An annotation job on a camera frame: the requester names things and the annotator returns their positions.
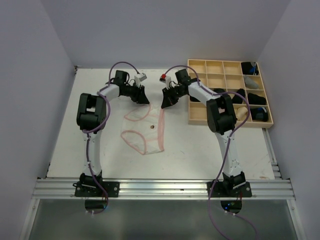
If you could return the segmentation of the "black striped underwear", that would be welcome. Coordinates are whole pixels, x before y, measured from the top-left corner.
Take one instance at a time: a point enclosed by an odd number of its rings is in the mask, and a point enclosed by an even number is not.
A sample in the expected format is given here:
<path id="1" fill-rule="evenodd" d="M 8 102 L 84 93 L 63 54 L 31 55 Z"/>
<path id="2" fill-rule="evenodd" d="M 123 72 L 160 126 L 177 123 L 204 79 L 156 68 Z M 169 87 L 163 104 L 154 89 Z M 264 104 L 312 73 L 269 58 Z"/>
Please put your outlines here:
<path id="1" fill-rule="evenodd" d="M 216 94 L 220 94 L 220 93 L 225 93 L 226 90 L 223 89 L 223 88 L 214 88 L 213 91 L 216 93 Z"/>

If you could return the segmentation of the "black garment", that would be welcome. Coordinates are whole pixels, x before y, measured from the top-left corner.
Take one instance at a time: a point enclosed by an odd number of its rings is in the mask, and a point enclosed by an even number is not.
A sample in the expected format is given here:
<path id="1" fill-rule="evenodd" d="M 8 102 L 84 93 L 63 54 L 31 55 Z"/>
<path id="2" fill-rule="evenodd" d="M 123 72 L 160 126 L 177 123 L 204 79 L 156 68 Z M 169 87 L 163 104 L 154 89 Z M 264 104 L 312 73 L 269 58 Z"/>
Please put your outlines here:
<path id="1" fill-rule="evenodd" d="M 201 101 L 193 96 L 189 96 L 189 100 L 191 103 L 200 103 Z"/>

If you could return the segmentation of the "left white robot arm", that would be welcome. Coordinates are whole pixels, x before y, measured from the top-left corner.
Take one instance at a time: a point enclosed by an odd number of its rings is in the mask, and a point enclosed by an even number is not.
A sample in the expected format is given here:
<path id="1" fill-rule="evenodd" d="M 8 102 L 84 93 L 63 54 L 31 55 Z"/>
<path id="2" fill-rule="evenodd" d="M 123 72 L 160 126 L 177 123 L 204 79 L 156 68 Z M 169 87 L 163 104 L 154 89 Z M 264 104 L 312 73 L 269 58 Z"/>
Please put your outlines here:
<path id="1" fill-rule="evenodd" d="M 129 97 L 136 104 L 146 105 L 149 100 L 142 82 L 147 79 L 143 72 L 137 72 L 130 84 L 129 73 L 117 70 L 95 94 L 82 93 L 79 98 L 76 123 L 82 131 L 85 142 L 84 168 L 79 181 L 86 185 L 92 196 L 103 193 L 102 167 L 100 161 L 100 141 L 102 130 L 111 115 L 110 101 L 120 97 Z"/>

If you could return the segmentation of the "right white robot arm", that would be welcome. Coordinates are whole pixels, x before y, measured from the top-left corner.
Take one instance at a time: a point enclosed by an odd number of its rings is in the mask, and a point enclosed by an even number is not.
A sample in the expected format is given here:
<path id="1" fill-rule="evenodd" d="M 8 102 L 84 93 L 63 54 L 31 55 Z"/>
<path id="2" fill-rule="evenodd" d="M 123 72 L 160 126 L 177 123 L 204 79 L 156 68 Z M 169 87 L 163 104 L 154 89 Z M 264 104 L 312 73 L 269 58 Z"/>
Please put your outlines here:
<path id="1" fill-rule="evenodd" d="M 245 174 L 240 166 L 237 147 L 235 143 L 236 114 L 232 99 L 228 93 L 217 93 L 210 90 L 198 77 L 191 78 L 186 69 L 175 73 L 177 85 L 171 86 L 171 77 L 165 73 L 159 81 L 166 84 L 162 89 L 163 99 L 161 108 L 165 109 L 175 105 L 179 98 L 190 96 L 206 107 L 207 125 L 215 134 L 222 159 L 221 170 L 223 181 L 215 179 L 210 190 L 216 195 L 235 196 L 246 184 Z"/>

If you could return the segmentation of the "white pink-trimmed underwear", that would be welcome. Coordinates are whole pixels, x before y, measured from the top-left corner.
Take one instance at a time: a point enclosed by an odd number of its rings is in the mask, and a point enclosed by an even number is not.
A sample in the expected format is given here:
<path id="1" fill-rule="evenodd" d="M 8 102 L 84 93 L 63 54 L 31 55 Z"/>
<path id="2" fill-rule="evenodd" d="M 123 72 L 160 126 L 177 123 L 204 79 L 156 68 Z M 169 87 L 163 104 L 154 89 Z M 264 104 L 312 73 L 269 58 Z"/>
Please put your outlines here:
<path id="1" fill-rule="evenodd" d="M 120 137 L 141 155 L 163 152 L 165 112 L 157 105 L 143 105 L 123 117 Z"/>

